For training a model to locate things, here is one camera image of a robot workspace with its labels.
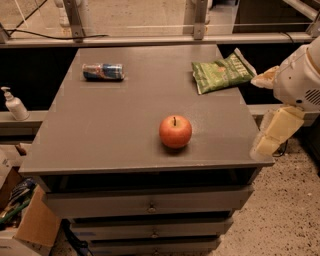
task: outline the chip bag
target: chip bag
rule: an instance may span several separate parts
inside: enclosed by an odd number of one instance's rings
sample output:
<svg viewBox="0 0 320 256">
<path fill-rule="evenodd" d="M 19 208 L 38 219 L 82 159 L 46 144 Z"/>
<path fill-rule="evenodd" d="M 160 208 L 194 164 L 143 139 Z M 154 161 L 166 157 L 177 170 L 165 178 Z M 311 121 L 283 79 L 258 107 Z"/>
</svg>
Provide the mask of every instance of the chip bag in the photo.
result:
<svg viewBox="0 0 320 256">
<path fill-rule="evenodd" d="M 192 69 L 199 94 L 245 83 L 257 75 L 239 49 L 235 49 L 226 59 L 212 63 L 192 62 Z"/>
</svg>

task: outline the white robot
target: white robot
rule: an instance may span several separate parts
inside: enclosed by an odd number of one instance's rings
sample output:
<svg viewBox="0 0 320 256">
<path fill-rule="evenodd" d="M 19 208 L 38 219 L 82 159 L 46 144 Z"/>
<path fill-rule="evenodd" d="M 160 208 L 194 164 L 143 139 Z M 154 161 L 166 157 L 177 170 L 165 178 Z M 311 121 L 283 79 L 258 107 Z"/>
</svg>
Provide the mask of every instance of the white robot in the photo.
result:
<svg viewBox="0 0 320 256">
<path fill-rule="evenodd" d="M 320 37 L 251 82 L 273 89 L 274 97 L 285 104 L 263 117 L 251 149 L 251 157 L 261 159 L 273 155 L 303 125 L 305 112 L 320 113 Z"/>
</svg>

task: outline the cable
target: cable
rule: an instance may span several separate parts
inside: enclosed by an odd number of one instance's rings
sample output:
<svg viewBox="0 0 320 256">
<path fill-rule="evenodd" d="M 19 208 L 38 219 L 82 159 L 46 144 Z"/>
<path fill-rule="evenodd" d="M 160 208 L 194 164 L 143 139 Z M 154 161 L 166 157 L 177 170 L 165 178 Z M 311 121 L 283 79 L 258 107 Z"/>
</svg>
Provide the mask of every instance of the cable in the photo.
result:
<svg viewBox="0 0 320 256">
<path fill-rule="evenodd" d="M 280 146 L 280 148 L 278 149 L 279 154 L 278 155 L 273 155 L 273 157 L 281 157 L 286 153 L 287 147 L 288 147 L 288 140 L 282 145 L 284 145 L 284 148 L 280 151 L 280 149 L 281 149 L 281 146 Z"/>
<path fill-rule="evenodd" d="M 280 34 L 286 35 L 287 37 L 289 37 L 289 39 L 291 40 L 291 43 L 294 44 L 294 40 L 293 38 L 289 35 L 289 33 L 287 32 L 280 32 Z"/>
<path fill-rule="evenodd" d="M 40 5 L 36 2 L 37 8 L 35 8 L 29 15 L 25 17 L 25 20 L 28 20 L 36 11 L 40 11 L 40 8 L 47 2 L 48 0 L 43 1 Z M 20 27 L 24 23 L 24 20 L 22 20 L 16 28 Z"/>
<path fill-rule="evenodd" d="M 61 221 L 62 229 L 66 235 L 66 238 L 72 248 L 78 253 L 80 256 L 93 256 L 93 253 L 89 249 L 88 243 L 86 241 L 80 241 L 78 237 L 70 230 L 70 222 L 66 219 Z"/>
<path fill-rule="evenodd" d="M 44 34 L 31 32 L 31 31 L 27 31 L 27 30 L 21 30 L 21 29 L 7 29 L 7 31 L 12 32 L 12 33 L 14 33 L 14 32 L 26 33 L 26 34 L 41 36 L 41 37 L 50 38 L 50 39 L 57 39 L 57 40 L 74 40 L 74 39 L 85 39 L 85 38 L 109 36 L 109 35 L 90 35 L 90 36 L 79 36 L 79 37 L 55 37 L 55 36 L 48 36 L 48 35 L 44 35 Z"/>
</svg>

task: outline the soap dispenser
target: soap dispenser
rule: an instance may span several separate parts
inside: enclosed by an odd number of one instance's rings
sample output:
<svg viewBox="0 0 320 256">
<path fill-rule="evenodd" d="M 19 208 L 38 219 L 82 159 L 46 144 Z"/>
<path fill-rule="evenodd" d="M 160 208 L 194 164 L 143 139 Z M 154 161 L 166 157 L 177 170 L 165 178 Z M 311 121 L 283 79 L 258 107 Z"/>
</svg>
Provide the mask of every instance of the soap dispenser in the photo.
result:
<svg viewBox="0 0 320 256">
<path fill-rule="evenodd" d="M 23 105 L 21 100 L 17 97 L 14 97 L 9 91 L 9 87 L 1 87 L 1 90 L 4 91 L 4 97 L 6 98 L 6 106 L 13 115 L 13 117 L 22 121 L 29 117 L 29 112 L 26 107 Z"/>
</svg>

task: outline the soda can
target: soda can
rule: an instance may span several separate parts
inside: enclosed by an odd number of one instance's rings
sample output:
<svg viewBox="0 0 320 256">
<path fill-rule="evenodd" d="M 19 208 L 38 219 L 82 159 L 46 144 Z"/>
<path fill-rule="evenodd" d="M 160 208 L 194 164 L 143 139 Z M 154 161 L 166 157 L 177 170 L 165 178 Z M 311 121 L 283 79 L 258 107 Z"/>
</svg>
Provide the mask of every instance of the soda can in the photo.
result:
<svg viewBox="0 0 320 256">
<path fill-rule="evenodd" d="M 83 76 L 90 80 L 122 80 L 124 79 L 123 65 L 122 64 L 83 64 Z"/>
</svg>

